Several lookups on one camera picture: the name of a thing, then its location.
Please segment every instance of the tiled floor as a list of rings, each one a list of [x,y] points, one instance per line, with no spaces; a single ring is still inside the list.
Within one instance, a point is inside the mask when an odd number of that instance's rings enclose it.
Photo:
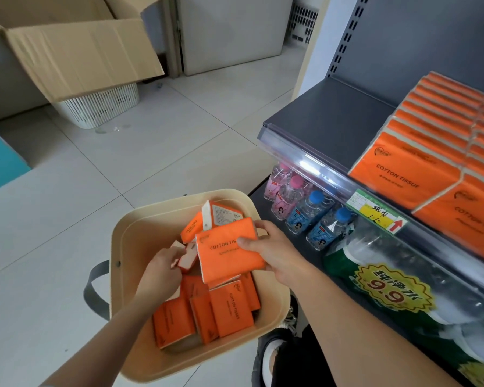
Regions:
[[[0,387],[38,385],[104,322],[82,299],[109,258],[116,222],[133,207],[184,194],[251,191],[275,162],[262,122],[291,98],[303,50],[140,86],[141,103],[97,134],[51,107],[0,122],[34,169],[0,188]],[[108,279],[96,285],[109,297]],[[151,386],[249,386],[251,342]],[[117,387],[134,386],[119,377]]]

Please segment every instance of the basket handle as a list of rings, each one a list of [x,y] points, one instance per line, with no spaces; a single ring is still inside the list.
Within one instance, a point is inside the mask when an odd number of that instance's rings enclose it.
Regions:
[[[104,260],[98,265],[93,267],[90,271],[90,277],[88,283],[84,287],[83,296],[84,301],[90,307],[91,311],[95,312],[98,316],[109,320],[109,304],[102,297],[99,296],[92,283],[97,278],[109,273],[109,260]]]

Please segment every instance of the left hand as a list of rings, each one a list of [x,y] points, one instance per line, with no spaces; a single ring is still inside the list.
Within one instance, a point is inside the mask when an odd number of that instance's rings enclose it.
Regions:
[[[161,249],[145,268],[136,290],[135,300],[146,302],[154,311],[174,294],[181,284],[181,270],[171,268],[172,262],[184,255],[185,249],[170,247]]]

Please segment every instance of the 9.9 price sticker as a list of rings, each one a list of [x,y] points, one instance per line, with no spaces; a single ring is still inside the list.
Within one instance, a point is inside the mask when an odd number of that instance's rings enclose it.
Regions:
[[[414,313],[435,308],[430,286],[417,277],[386,265],[360,266],[355,273],[358,286],[385,306]]]

